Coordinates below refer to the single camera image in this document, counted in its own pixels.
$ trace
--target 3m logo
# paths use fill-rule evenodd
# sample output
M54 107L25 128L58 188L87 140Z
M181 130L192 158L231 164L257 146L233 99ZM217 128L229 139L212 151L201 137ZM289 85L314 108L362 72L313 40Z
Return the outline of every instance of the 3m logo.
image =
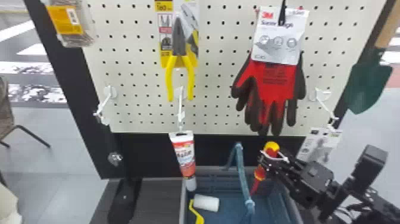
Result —
M262 12L262 18L274 18L274 13Z

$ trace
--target caulk tube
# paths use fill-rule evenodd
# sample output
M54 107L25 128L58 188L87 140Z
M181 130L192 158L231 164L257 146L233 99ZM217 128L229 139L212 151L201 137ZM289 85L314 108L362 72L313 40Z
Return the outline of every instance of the caulk tube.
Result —
M175 149L180 171L185 179L186 189L188 191L194 191L197 188L197 184L195 177L196 163L193 132L191 130L172 132L169 133L169 136Z

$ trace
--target red tube label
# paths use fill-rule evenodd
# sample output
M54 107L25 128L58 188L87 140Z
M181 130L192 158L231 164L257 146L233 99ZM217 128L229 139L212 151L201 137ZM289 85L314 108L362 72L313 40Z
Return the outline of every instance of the red tube label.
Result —
M194 141L173 142L172 144L182 175L185 177L194 175L196 169Z

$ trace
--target pegboard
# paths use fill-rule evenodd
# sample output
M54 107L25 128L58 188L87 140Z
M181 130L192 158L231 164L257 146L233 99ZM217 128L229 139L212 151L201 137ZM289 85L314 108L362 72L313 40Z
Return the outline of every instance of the pegboard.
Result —
M303 37L307 93L329 89L326 105L339 101L351 67L357 62L384 1L290 0L310 10ZM249 53L260 5L281 1L200 1L199 66L193 101L186 101L185 129L195 133L255 135L235 109L230 86ZM177 130L177 101L167 101L165 70L160 66L158 25L154 1L89 0L98 39L85 48L89 70L100 101L111 85L118 97L106 107L113 132L171 132ZM187 84L186 69L174 71L174 88ZM317 103L298 101L297 123L284 136L302 136L311 127L325 126L329 114Z

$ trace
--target work glove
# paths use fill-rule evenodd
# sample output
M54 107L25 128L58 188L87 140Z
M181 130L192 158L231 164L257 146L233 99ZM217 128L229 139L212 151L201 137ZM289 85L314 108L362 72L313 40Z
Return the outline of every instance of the work glove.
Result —
M296 123L297 99L305 97L302 55L297 66L253 61L249 57L236 76L232 97L238 98L236 109L245 109L245 122L260 135L280 135L287 102L286 120Z

